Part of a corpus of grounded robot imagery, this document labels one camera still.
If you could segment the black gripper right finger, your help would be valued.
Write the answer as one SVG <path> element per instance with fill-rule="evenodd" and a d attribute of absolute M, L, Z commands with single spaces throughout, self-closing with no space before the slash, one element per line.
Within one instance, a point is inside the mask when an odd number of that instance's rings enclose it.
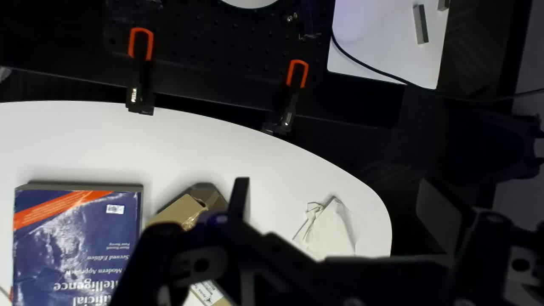
<path fill-rule="evenodd" d="M 419 185 L 417 216 L 446 253 L 456 253 L 475 219 L 473 209 L 444 182 L 424 179 Z"/>

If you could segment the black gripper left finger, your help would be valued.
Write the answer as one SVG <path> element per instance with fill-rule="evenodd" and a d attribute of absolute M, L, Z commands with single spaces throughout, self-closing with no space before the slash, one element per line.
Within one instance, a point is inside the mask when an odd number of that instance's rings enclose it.
<path fill-rule="evenodd" d="M 230 197 L 229 214 L 235 219 L 242 219 L 246 216 L 246 206 L 251 191 L 249 177 L 237 177 Z"/>

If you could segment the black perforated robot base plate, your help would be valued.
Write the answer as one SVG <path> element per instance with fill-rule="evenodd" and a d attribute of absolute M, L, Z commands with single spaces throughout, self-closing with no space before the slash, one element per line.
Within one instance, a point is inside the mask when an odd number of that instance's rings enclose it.
<path fill-rule="evenodd" d="M 130 32 L 155 34 L 162 94 L 273 111 L 300 94 L 298 114 L 390 128 L 404 89 L 327 70 L 336 0 L 278 0 L 237 9 L 223 0 L 106 0 L 104 44 L 128 53 Z"/>

